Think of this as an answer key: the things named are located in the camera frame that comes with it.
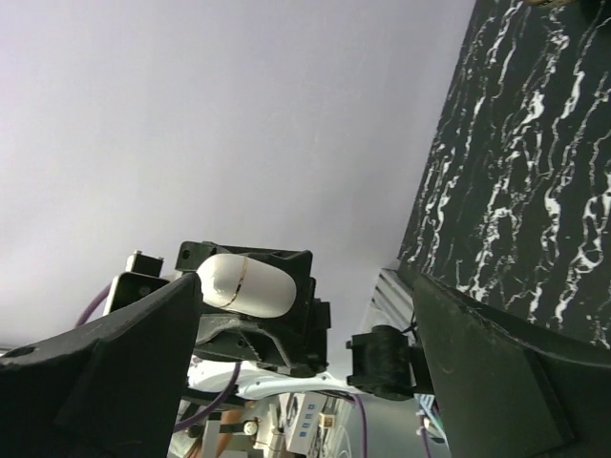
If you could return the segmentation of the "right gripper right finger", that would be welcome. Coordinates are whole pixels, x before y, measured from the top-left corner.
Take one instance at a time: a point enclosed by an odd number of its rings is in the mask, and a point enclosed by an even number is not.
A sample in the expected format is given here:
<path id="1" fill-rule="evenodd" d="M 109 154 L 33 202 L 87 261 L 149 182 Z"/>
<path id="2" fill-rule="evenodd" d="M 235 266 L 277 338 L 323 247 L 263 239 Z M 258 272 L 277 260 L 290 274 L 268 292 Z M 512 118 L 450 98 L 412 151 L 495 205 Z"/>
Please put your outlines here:
<path id="1" fill-rule="evenodd" d="M 452 456 L 609 456 L 609 350 L 425 275 L 412 298 Z"/>

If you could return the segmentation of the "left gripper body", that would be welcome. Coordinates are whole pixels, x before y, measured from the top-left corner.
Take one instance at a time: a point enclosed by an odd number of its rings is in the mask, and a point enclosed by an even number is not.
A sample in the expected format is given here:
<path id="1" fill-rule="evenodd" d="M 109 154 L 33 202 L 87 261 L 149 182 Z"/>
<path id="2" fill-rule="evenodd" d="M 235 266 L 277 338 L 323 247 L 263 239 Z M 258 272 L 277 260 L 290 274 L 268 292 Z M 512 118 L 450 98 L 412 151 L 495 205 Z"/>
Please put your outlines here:
<path id="1" fill-rule="evenodd" d="M 324 372 L 328 366 L 330 305 L 316 296 L 312 253 L 185 241 L 179 248 L 176 269 L 181 274 L 197 275 L 200 265 L 217 254 L 242 255 L 283 270 L 295 281 L 297 297 L 291 309 L 275 319 L 221 310 L 202 300 L 195 354 L 215 362 L 249 362 L 290 377 L 314 377 Z"/>

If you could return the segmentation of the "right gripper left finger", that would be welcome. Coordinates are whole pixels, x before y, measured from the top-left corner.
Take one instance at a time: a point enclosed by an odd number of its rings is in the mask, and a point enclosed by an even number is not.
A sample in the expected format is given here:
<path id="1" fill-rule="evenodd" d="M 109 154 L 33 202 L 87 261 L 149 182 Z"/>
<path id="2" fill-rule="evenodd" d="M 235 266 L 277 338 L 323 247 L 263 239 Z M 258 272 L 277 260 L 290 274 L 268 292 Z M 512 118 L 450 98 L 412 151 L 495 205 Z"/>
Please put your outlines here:
<path id="1" fill-rule="evenodd" d="M 180 277 L 1 359 L 4 457 L 163 457 L 186 387 L 200 280 Z"/>

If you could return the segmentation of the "white earbud charging case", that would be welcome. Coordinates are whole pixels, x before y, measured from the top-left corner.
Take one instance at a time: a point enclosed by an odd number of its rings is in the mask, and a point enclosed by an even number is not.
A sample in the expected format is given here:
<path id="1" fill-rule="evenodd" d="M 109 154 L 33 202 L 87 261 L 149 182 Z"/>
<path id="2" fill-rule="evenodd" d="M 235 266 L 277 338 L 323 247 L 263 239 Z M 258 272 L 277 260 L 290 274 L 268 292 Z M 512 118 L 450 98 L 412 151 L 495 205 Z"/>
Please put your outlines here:
<path id="1" fill-rule="evenodd" d="M 229 312 L 275 319 L 285 315 L 297 297 L 296 283 L 286 272 L 242 255 L 214 255 L 196 273 L 203 301 Z"/>

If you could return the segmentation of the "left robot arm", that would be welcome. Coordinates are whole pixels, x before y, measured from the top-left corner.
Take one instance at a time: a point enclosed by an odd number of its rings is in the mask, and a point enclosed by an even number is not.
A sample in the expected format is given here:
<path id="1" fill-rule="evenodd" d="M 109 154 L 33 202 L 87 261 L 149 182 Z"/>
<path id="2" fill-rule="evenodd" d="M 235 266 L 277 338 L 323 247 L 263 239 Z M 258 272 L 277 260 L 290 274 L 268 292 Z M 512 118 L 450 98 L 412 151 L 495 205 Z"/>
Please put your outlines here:
<path id="1" fill-rule="evenodd" d="M 347 354 L 327 358 L 331 307 L 316 295 L 310 251 L 227 246 L 211 241 L 180 245 L 176 270 L 195 273 L 203 303 L 188 372 L 196 396 L 226 390 L 262 399 L 284 392 L 367 393 L 412 397 L 412 360 L 406 333 L 378 324 L 351 336 Z"/>

